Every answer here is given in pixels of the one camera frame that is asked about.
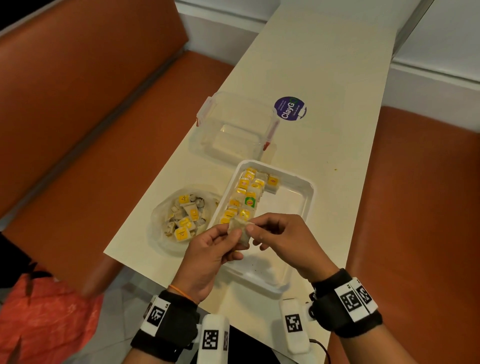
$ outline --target right hand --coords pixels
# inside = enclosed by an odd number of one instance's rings
[[[260,250],[271,247],[284,262],[294,267],[309,282],[319,282],[338,272],[299,215],[267,213],[249,220],[245,227],[260,244]]]

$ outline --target red plastic bag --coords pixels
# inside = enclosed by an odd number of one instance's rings
[[[23,274],[0,310],[0,364],[61,364],[95,334],[102,302]]]

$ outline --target orange bench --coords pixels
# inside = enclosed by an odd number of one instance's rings
[[[84,296],[122,268],[103,250],[233,68],[187,40],[173,0],[64,0],[0,38],[0,215],[111,123],[3,231]]]
[[[480,363],[479,221],[480,134],[382,108],[347,270],[419,363]]]

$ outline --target white table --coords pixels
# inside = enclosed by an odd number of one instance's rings
[[[272,106],[285,96],[306,103],[303,119],[283,121],[279,126],[271,164],[316,184],[307,223],[340,267],[347,260],[394,39],[394,30],[282,5],[220,88]],[[105,249],[109,256],[164,287],[173,279],[181,258],[155,246],[147,236],[147,225],[157,204],[191,185],[191,171],[187,175],[177,168],[179,162],[189,160],[194,166],[198,176],[194,186],[219,194],[234,171],[234,166],[194,153],[196,133],[192,127]],[[311,291],[295,272],[283,298],[298,297],[305,302]],[[278,297],[231,281],[221,271],[200,306],[228,316],[233,326],[291,357]],[[311,338],[327,344],[329,333],[318,324],[309,323],[307,330]],[[294,360],[319,363],[323,358],[322,349],[313,345],[310,354]]]

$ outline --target white plastic tray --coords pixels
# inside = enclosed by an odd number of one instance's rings
[[[248,167],[274,174],[280,178],[280,187],[277,193],[264,192],[258,203],[255,216],[267,212],[277,212],[299,214],[303,220],[307,219],[315,196],[315,188],[311,181],[295,173],[280,170],[256,160],[244,160],[240,162],[233,173],[220,204],[210,221],[209,228],[219,223],[219,219],[227,207],[229,197],[237,187],[240,175]],[[242,252],[245,255],[243,260],[226,263],[223,265],[224,269],[274,294],[281,294],[288,289],[292,268],[283,262],[272,249],[262,252],[258,246],[253,246],[252,239],[250,239],[250,249]]]

